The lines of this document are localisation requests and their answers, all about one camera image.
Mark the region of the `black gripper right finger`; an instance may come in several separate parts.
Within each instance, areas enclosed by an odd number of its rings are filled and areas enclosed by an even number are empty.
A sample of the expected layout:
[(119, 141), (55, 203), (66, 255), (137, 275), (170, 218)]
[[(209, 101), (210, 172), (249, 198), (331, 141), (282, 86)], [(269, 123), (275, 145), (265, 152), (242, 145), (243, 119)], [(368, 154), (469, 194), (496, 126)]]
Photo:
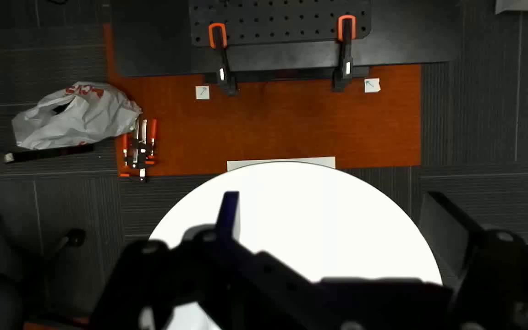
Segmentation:
[(449, 306), (454, 330), (528, 330), (528, 242), (507, 229), (484, 229), (443, 192), (429, 190), (441, 229), (440, 260), (456, 277)]

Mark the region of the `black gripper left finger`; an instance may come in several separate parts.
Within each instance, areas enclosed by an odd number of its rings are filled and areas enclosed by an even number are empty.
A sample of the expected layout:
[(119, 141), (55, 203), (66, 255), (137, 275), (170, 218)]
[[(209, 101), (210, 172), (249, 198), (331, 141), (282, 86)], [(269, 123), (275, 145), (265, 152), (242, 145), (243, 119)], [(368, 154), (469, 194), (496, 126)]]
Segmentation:
[(89, 330), (159, 330), (174, 310), (196, 302), (220, 330), (313, 330), (304, 278), (265, 253), (199, 229), (168, 247), (128, 244), (104, 286)]

